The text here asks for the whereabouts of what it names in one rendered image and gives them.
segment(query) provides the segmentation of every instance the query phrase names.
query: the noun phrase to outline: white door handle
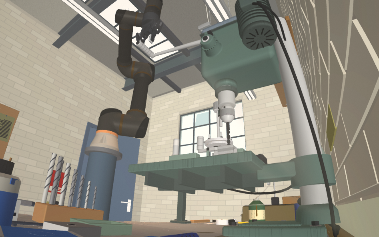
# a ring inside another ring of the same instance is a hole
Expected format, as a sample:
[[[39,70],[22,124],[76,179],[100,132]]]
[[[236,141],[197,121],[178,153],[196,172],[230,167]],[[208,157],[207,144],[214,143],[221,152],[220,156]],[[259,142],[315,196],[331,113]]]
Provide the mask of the white door handle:
[[[128,202],[121,202],[121,203],[126,203],[126,212],[131,212],[131,199],[128,199]]]

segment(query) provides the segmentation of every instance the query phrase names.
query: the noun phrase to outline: blue clip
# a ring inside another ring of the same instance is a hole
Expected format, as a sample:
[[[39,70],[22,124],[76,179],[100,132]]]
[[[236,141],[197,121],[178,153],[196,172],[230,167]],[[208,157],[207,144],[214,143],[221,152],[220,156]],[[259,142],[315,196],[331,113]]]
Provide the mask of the blue clip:
[[[18,179],[11,178],[10,185],[15,185],[16,184],[16,180],[18,180]]]

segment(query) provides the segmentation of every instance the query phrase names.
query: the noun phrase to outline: gray metal block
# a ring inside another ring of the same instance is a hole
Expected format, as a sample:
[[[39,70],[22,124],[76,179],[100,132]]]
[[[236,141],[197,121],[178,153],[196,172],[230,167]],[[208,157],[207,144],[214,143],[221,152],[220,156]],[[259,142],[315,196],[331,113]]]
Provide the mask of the gray metal block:
[[[100,237],[102,228],[80,222],[45,221],[43,229],[72,231],[83,237]]]

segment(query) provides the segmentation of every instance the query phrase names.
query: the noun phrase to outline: ceiling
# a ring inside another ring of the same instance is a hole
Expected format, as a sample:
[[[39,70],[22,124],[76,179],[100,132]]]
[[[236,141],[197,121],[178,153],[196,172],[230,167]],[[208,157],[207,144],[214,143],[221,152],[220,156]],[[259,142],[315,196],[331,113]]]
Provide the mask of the ceiling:
[[[77,12],[67,6],[62,0],[11,1],[55,32],[59,32],[77,15]],[[236,0],[224,0],[224,2],[229,3],[230,12],[232,16],[235,16]],[[279,11],[275,0],[270,0],[270,4],[278,15]],[[198,26],[207,22],[205,3],[203,0],[163,0],[160,18],[183,44],[196,41],[200,39]],[[213,14],[211,16],[211,24],[216,24]],[[117,43],[109,39],[92,24],[84,26],[69,41],[123,77],[116,65],[116,58],[118,57]],[[181,89],[205,81],[201,72],[195,66],[169,74],[167,77]],[[148,89],[148,95],[153,98],[169,92],[174,92],[174,89],[161,79],[152,82]]]

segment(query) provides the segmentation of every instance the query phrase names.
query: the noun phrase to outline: brown box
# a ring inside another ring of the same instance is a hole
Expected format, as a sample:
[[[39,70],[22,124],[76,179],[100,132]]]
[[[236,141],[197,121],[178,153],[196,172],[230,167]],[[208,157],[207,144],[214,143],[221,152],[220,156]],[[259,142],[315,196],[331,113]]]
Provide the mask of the brown box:
[[[283,197],[283,204],[296,204],[300,196]]]
[[[36,203],[34,205],[32,220],[43,223],[44,221],[69,222],[70,218],[103,220],[103,211]]]
[[[242,207],[242,222],[249,221],[249,206]]]
[[[210,220],[191,220],[191,223],[208,223]]]
[[[265,221],[295,221],[295,205],[266,205]]]

